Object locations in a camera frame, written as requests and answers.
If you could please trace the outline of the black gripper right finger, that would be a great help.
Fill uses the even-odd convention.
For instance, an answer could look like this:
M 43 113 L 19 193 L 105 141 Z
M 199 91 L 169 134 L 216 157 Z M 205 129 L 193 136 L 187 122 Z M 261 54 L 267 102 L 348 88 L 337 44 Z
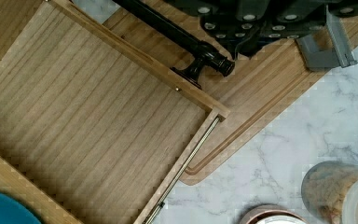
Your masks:
M 324 28 L 327 13 L 339 18 L 358 16 L 358 0 L 271 0 L 260 35 L 300 38 Z

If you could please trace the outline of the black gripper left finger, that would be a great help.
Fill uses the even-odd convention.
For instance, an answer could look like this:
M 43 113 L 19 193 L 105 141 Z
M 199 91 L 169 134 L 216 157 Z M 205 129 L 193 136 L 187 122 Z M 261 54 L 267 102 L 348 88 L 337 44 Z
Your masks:
M 270 0 L 164 0 L 185 14 L 198 17 L 201 28 L 231 57 L 253 57 L 270 43 L 262 36 Z

